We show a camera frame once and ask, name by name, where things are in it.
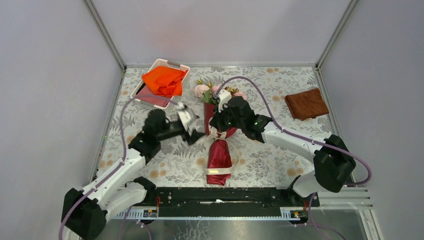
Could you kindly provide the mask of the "dark red wrapping paper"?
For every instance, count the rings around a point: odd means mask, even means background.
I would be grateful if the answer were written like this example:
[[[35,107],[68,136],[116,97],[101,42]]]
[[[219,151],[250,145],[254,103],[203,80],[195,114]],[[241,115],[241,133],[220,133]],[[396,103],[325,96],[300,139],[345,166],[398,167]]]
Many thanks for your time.
[[[204,110],[204,129],[206,136],[209,135],[208,129],[208,120],[214,116],[215,106],[210,103],[203,104]],[[226,139],[230,138],[236,133],[236,128],[230,128],[226,132]],[[228,144],[223,140],[215,140],[211,147],[209,148],[209,153],[207,156],[207,168],[227,168],[232,166],[231,159],[234,157],[230,156],[231,152],[228,147]],[[231,177],[230,174],[221,174],[221,175],[206,175],[206,183],[209,185],[219,185],[224,186],[227,179]]]

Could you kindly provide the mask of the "pink fake flower bunch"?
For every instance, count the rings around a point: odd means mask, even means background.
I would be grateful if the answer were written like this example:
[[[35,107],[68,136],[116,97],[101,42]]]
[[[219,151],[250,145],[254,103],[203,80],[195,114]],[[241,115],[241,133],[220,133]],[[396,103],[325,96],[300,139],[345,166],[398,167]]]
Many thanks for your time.
[[[218,100],[214,97],[214,94],[221,85],[213,85],[211,82],[203,81],[201,78],[197,80],[196,83],[197,86],[194,88],[194,96],[200,98],[204,103],[217,105]],[[243,97],[244,100],[248,98],[247,95],[239,91],[238,88],[226,86],[224,89],[230,92],[232,97]]]

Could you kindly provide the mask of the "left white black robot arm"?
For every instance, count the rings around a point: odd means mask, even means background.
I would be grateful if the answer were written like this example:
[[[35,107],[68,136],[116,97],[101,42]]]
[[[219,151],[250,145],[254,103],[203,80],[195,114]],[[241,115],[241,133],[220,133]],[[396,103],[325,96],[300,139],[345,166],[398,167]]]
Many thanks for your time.
[[[82,189],[70,189],[64,197],[58,238],[65,228],[84,240],[96,239],[109,220],[136,203],[152,204],[155,192],[140,183],[131,182],[119,188],[140,171],[161,150],[161,141],[180,136],[188,145],[205,136],[195,129],[199,116],[185,106],[177,111],[177,120],[169,121],[161,109],[148,113],[143,128],[123,144],[123,155],[114,165]]]

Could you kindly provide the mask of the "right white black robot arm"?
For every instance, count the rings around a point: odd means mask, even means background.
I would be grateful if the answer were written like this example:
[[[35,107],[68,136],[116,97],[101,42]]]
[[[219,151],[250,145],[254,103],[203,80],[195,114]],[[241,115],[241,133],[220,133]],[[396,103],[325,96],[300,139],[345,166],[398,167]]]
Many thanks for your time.
[[[287,191],[287,201],[301,205],[309,195],[326,190],[338,193],[356,167],[339,136],[313,138],[283,128],[269,116],[256,114],[241,96],[219,96],[210,125],[219,132],[240,129],[248,138],[264,144],[283,147],[313,163],[313,171],[297,176]]]

